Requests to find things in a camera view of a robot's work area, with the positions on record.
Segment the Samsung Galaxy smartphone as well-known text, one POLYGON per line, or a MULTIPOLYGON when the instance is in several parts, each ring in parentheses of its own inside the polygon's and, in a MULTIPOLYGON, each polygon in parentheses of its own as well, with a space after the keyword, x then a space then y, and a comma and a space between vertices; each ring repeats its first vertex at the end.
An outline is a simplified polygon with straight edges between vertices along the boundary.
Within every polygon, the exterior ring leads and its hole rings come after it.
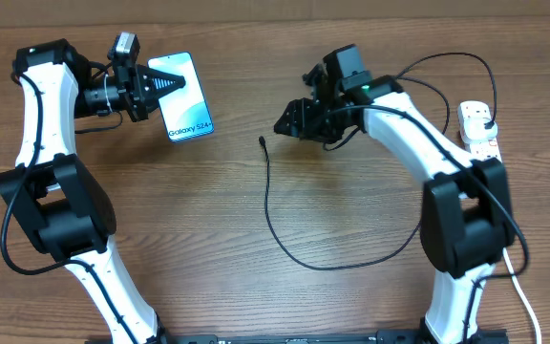
POLYGON ((189 52, 163 55, 148 60, 148 66, 170 75, 184 77, 185 85, 159 99, 159 109, 170 141, 209 135, 214 124, 189 52))

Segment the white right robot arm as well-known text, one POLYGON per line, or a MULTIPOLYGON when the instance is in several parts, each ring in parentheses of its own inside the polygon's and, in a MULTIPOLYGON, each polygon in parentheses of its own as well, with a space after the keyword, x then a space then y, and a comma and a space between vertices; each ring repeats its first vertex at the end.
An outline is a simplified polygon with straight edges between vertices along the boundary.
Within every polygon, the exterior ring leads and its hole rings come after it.
POLYGON ((324 56, 302 77, 309 98, 288 103, 274 131, 339 148, 353 127, 390 150, 422 188, 416 227, 435 269, 430 307, 415 329, 379 330, 376 343, 507 343, 477 324, 485 285, 503 251, 527 241, 514 220, 507 172, 448 140, 416 109, 398 75, 373 76, 356 45, 324 56))

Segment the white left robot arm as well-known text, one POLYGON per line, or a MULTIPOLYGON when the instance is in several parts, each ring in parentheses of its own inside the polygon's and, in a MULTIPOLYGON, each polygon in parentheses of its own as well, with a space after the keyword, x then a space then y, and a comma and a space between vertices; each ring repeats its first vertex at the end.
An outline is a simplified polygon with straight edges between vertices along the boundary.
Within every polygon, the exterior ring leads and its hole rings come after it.
POLYGON ((137 37, 122 32, 107 65, 65 39, 17 51, 11 77, 24 93, 23 139, 13 169, 0 173, 7 205, 0 250, 19 274, 69 271, 104 318, 110 342, 172 343, 121 260, 111 200, 75 145, 76 119, 126 112, 145 120, 185 86, 181 75, 138 64, 139 49, 137 37))

